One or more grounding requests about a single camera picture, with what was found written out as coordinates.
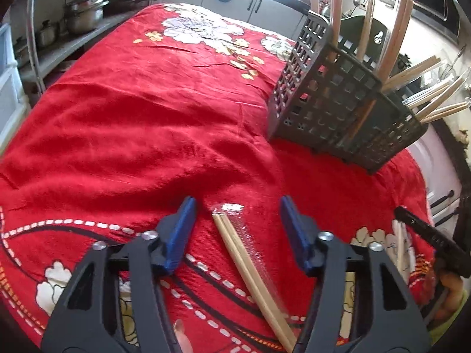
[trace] dashed white line pattern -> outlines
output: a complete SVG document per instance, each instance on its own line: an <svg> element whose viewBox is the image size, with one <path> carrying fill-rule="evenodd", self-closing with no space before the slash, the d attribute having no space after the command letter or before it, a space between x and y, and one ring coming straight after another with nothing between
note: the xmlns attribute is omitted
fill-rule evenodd
<svg viewBox="0 0 471 353"><path fill-rule="evenodd" d="M222 280L222 283L230 289L234 288L234 284L232 284L231 282L228 282L227 280Z"/></svg>
<svg viewBox="0 0 471 353"><path fill-rule="evenodd" d="M216 324L213 320L208 320L208 324L212 326L214 329L217 329L219 327L219 325Z"/></svg>
<svg viewBox="0 0 471 353"><path fill-rule="evenodd" d="M208 271L208 267L201 262L196 263L196 266L202 271L205 271L205 272Z"/></svg>
<svg viewBox="0 0 471 353"><path fill-rule="evenodd" d="M216 280L221 280L221 275L219 273L216 273L215 271L209 272L209 275L215 278Z"/></svg>
<svg viewBox="0 0 471 353"><path fill-rule="evenodd" d="M206 316L201 311L195 311L195 315L196 315L196 317L198 317L202 320L206 319Z"/></svg>

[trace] cooking pot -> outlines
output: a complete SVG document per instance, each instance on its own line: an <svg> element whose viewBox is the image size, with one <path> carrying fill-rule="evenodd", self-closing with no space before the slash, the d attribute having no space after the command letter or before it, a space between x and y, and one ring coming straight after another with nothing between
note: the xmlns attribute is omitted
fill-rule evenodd
<svg viewBox="0 0 471 353"><path fill-rule="evenodd" d="M59 37L59 23L50 24L49 20L42 22L42 28L35 33L36 46L44 49L56 42Z"/></svg>

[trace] red tablecloth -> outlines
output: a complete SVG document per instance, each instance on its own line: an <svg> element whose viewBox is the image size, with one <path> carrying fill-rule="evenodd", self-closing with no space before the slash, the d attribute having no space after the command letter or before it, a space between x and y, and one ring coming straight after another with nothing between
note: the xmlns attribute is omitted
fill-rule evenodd
<svg viewBox="0 0 471 353"><path fill-rule="evenodd" d="M153 5L43 95L0 166L0 297L36 344L91 243L126 242L187 195L199 205L188 254L161 284L195 352L281 349L213 224L215 204L245 206L254 246L297 326L313 282L295 265L281 196L321 229L356 244L377 240L395 256L393 209L427 218L418 166L405 151L370 176L288 141L268 143L265 102L289 51L284 37L246 23ZM412 235L409 252L419 297L432 250ZM124 282L126 334L135 342L127 290Z"/></svg>

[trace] finger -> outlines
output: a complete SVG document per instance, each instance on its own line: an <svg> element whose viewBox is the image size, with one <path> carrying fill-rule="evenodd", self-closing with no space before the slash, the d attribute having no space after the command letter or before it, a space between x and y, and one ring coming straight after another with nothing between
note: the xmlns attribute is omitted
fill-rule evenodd
<svg viewBox="0 0 471 353"><path fill-rule="evenodd" d="M450 289L452 292L463 292L463 280L456 273L449 271L440 272L440 281L444 287Z"/></svg>

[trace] floral pattern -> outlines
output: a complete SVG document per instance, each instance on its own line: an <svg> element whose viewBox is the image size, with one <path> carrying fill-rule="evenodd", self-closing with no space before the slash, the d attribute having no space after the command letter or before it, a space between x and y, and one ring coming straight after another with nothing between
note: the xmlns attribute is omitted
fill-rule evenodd
<svg viewBox="0 0 471 353"><path fill-rule="evenodd" d="M293 46L287 39L275 39L267 36L262 41L262 46L270 53L276 55L281 61L288 61Z"/></svg>
<svg viewBox="0 0 471 353"><path fill-rule="evenodd" d="M383 230L378 229L373 231L370 235L368 228L363 227L356 231L356 235L352 238L350 244L355 246L362 246L366 247L371 242L378 242L382 244L385 249L386 253L390 257L390 259L396 263L397 261L397 235L399 230L397 229L398 223L393 222L392 228L394 234L388 233L386 234ZM404 256L403 261L405 262L405 267L401 272L404 280L408 282L409 276L415 269L415 251L411 244L410 236L404 232ZM341 320L341 328L340 328L340 337L342 338L349 338L350 335L350 328L352 324L352 317L353 317L353 304L355 299L355 273L347 272L345 278L345 297L343 302L343 315Z"/></svg>
<svg viewBox="0 0 471 353"><path fill-rule="evenodd" d="M36 303L48 316L51 316L71 277L71 272L60 261L55 261L52 267L46 268L45 280L36 287ZM123 282L119 278L119 288L124 336L127 342L138 346L136 327L132 317L130 282Z"/></svg>
<svg viewBox="0 0 471 353"><path fill-rule="evenodd" d="M71 276L72 273L60 261L55 261L52 267L46 268L45 280L36 287L36 303L48 316L51 316Z"/></svg>

